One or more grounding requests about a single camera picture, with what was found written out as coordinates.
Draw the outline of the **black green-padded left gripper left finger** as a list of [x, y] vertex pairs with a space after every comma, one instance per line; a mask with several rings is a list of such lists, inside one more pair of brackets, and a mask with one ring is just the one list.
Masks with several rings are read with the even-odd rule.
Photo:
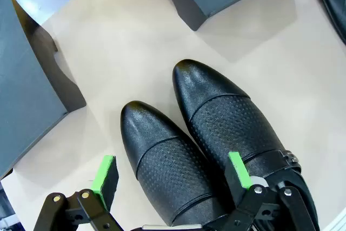
[[94, 230], [121, 230], [110, 213], [118, 180], [116, 157], [104, 156], [90, 189], [69, 197], [62, 193], [46, 197], [34, 230], [77, 230], [83, 224]]

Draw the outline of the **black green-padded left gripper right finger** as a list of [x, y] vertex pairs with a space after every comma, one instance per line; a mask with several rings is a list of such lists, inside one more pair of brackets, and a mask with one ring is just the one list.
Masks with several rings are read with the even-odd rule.
[[230, 152], [225, 178], [234, 210], [208, 224], [208, 230], [316, 230], [316, 208], [290, 151], [270, 151], [258, 162], [265, 176], [251, 176], [238, 152]]

